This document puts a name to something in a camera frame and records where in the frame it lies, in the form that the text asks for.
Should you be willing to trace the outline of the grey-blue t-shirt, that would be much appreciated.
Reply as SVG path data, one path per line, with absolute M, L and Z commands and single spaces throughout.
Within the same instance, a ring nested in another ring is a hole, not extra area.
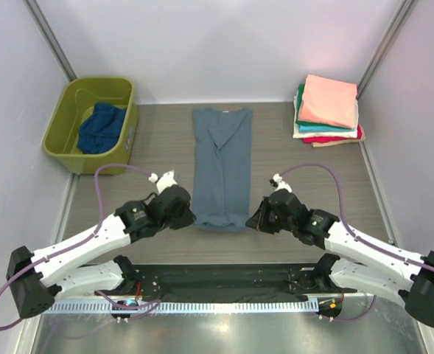
M 216 232 L 246 229 L 251 196 L 253 111 L 193 111 L 195 225 Z

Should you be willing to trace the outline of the olive green plastic basket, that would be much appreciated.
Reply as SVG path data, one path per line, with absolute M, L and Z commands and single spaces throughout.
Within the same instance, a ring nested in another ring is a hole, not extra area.
M 90 175 L 130 160 L 139 114 L 133 84 L 122 77 L 84 77 L 63 91 L 43 150 L 69 172 Z

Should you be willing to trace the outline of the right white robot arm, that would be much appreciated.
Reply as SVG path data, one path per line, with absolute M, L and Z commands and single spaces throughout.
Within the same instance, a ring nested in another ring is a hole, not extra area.
M 424 256 L 384 243 L 336 215 L 308 209 L 288 190 L 264 197 L 246 225 L 268 234 L 286 231 L 303 244 L 323 249 L 308 280 L 318 290 L 369 293 L 434 328 L 434 251 Z

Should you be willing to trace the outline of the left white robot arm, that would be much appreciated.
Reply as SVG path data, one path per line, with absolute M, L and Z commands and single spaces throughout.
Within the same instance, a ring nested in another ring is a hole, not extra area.
M 190 194 L 175 184 L 146 199 L 128 201 L 101 225 L 45 249 L 15 249 L 7 267 L 7 281 L 21 319 L 37 316 L 59 299 L 95 291 L 131 294 L 138 275 L 125 256 L 102 265 L 87 263 L 98 256 L 158 232 L 194 223 Z

